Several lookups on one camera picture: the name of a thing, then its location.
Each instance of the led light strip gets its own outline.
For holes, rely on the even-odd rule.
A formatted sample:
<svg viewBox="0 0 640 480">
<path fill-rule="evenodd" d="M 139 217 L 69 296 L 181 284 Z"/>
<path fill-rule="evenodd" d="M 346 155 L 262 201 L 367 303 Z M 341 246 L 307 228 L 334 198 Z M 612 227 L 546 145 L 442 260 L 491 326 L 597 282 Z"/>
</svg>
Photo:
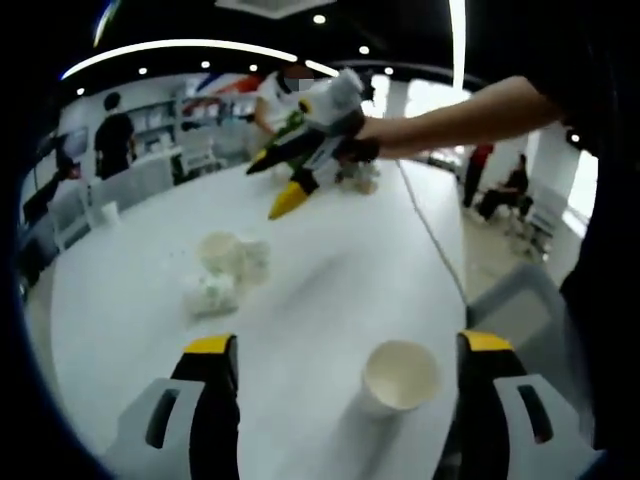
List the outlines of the led light strip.
<svg viewBox="0 0 640 480">
<path fill-rule="evenodd" d="M 453 37 L 453 88 L 462 90 L 467 48 L 467 15 L 465 0 L 449 0 L 451 35 Z"/>
<path fill-rule="evenodd" d="M 314 62 L 313 60 L 306 60 L 304 64 L 317 72 L 324 73 L 325 75 L 329 75 L 330 77 L 337 77 L 340 72 L 337 70 L 327 67 L 326 65 L 322 65 L 321 63 Z"/>
<path fill-rule="evenodd" d="M 87 58 L 82 62 L 74 65 L 69 70 L 64 72 L 61 80 L 70 77 L 74 73 L 78 73 L 80 70 L 84 70 L 87 67 L 95 65 L 111 58 L 119 57 L 120 55 L 126 55 L 128 53 L 142 52 L 144 50 L 154 50 L 157 48 L 168 47 L 208 47 L 208 48 L 225 48 L 228 50 L 240 50 L 243 52 L 256 53 L 258 55 L 266 55 L 268 57 L 279 58 L 287 62 L 295 62 L 298 57 L 291 53 L 282 52 L 280 50 L 274 50 L 272 48 L 260 47 L 258 45 L 251 45 L 249 43 L 230 42 L 226 40 L 199 40 L 199 39 L 176 39 L 176 40 L 156 40 L 153 42 L 136 43 L 135 45 L 127 45 L 126 47 L 116 48 L 115 50 L 109 50 L 95 55 L 91 58 Z M 320 73 L 324 73 L 330 76 L 337 76 L 338 72 L 333 68 L 329 68 L 326 65 L 322 65 L 311 60 L 305 62 L 307 67 L 316 70 Z"/>
</svg>

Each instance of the window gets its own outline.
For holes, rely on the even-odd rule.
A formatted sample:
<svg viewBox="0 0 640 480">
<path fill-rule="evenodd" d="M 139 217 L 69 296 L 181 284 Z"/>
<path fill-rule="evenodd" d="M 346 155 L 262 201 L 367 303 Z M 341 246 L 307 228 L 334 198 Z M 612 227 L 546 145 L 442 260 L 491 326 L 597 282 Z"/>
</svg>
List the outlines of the window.
<svg viewBox="0 0 640 480">
<path fill-rule="evenodd" d="M 391 81 L 386 75 L 374 75 L 371 85 L 374 88 L 373 101 L 362 102 L 362 111 L 367 117 L 382 118 L 387 111 L 387 96 Z"/>
<path fill-rule="evenodd" d="M 417 117 L 441 107 L 464 102 L 471 96 L 467 90 L 456 90 L 451 85 L 415 79 L 409 83 L 405 117 Z"/>
<path fill-rule="evenodd" d="M 464 102 L 471 96 L 466 90 L 456 90 L 451 85 L 414 79 L 409 83 L 407 103 L 404 107 L 405 117 L 417 117 L 441 107 Z M 462 164 L 464 147 L 440 149 L 435 152 L 423 152 L 420 157 L 430 155 L 436 160 L 455 165 Z"/>
<path fill-rule="evenodd" d="M 573 179 L 571 193 L 569 193 L 569 208 L 575 213 L 591 218 L 593 204 L 596 200 L 596 187 L 598 185 L 598 159 L 586 150 L 580 153 L 578 168 Z"/>
</svg>

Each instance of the seated person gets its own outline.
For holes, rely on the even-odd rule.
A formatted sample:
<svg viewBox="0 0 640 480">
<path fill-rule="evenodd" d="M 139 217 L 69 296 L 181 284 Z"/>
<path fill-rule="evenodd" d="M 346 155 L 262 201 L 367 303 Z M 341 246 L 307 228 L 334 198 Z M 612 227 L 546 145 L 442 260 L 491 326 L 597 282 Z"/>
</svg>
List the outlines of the seated person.
<svg viewBox="0 0 640 480">
<path fill-rule="evenodd" d="M 80 165 L 74 163 L 64 152 L 59 140 L 55 143 L 56 172 L 23 206 L 25 221 L 34 225 L 47 213 L 47 207 L 60 185 L 66 180 L 78 180 L 81 177 Z"/>
<path fill-rule="evenodd" d="M 527 193 L 529 179 L 527 178 L 527 157 L 521 153 L 518 165 L 509 174 L 509 179 L 497 188 L 489 190 L 477 206 L 478 214 L 487 221 L 500 205 L 518 205 L 520 199 Z"/>
</svg>

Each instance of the black shirt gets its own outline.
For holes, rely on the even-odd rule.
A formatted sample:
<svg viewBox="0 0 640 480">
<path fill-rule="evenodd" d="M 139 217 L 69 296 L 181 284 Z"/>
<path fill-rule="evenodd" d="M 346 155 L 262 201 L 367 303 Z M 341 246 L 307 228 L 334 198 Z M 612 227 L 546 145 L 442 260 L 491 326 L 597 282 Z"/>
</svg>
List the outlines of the black shirt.
<svg viewBox="0 0 640 480">
<path fill-rule="evenodd" d="M 561 106 L 585 147 L 598 157 L 595 206 L 574 271 L 562 293 L 586 355 L 596 446 L 619 446 L 634 406 L 626 373 L 637 345 L 637 147 L 640 70 L 629 24 L 635 5 L 578 0 L 528 2 L 528 50 L 521 72 Z"/>
<path fill-rule="evenodd" d="M 96 132 L 94 149 L 102 152 L 103 172 L 122 171 L 128 167 L 129 140 L 134 129 L 124 113 L 108 116 Z"/>
<path fill-rule="evenodd" d="M 529 188 L 529 178 L 527 177 L 526 170 L 521 170 L 519 168 L 515 169 L 509 175 L 509 179 L 507 183 L 504 184 L 507 188 L 515 188 L 518 190 L 519 194 L 527 193 L 527 188 Z"/>
</svg>

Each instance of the white chair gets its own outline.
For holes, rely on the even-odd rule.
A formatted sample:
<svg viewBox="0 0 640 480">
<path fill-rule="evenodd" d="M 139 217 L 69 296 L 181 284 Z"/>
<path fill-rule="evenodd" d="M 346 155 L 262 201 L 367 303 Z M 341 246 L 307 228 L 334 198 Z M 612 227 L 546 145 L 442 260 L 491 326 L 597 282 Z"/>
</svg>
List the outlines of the white chair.
<svg viewBox="0 0 640 480">
<path fill-rule="evenodd" d="M 206 128 L 184 132 L 180 137 L 182 155 L 180 164 L 183 174 L 205 167 L 215 169 L 217 161 L 213 155 L 213 139 Z"/>
<path fill-rule="evenodd" d="M 562 222 L 562 214 L 567 208 L 567 198 L 555 190 L 536 185 L 533 189 L 533 205 L 525 217 L 528 229 L 530 253 L 544 259 L 553 234 Z"/>
<path fill-rule="evenodd" d="M 53 239 L 61 252 L 91 231 L 83 188 L 75 188 L 48 204 Z"/>
</svg>

